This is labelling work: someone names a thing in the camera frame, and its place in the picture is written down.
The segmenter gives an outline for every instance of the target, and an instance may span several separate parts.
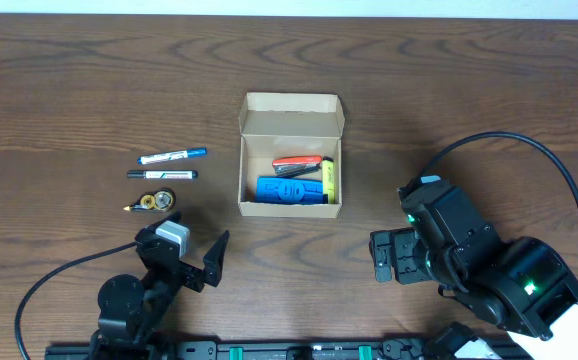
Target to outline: white label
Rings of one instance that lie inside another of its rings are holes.
[[[191,171],[147,171],[146,179],[192,179]]]
[[[164,153],[164,154],[143,156],[140,158],[140,162],[144,165],[144,164],[151,164],[151,163],[161,162],[161,161],[186,159],[187,157],[188,157],[187,151],[183,150],[183,151],[178,151],[178,152],[174,152],[174,153]]]

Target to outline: box lid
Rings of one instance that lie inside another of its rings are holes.
[[[243,136],[340,138],[345,125],[337,95],[247,93],[240,116]]]

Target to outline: black marker cap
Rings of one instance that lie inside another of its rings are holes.
[[[129,170],[127,171],[128,179],[142,179],[145,177],[145,172],[142,170]]]

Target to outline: whiteboard marker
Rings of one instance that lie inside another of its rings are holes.
[[[195,170],[129,170],[127,171],[129,179],[195,179],[198,172]]]
[[[164,154],[146,155],[138,158],[138,164],[146,165],[163,161],[186,159],[207,155],[207,148],[188,149]]]

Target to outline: red stapler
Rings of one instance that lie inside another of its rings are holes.
[[[322,156],[297,156],[274,160],[272,165],[276,176],[292,178],[320,170]]]

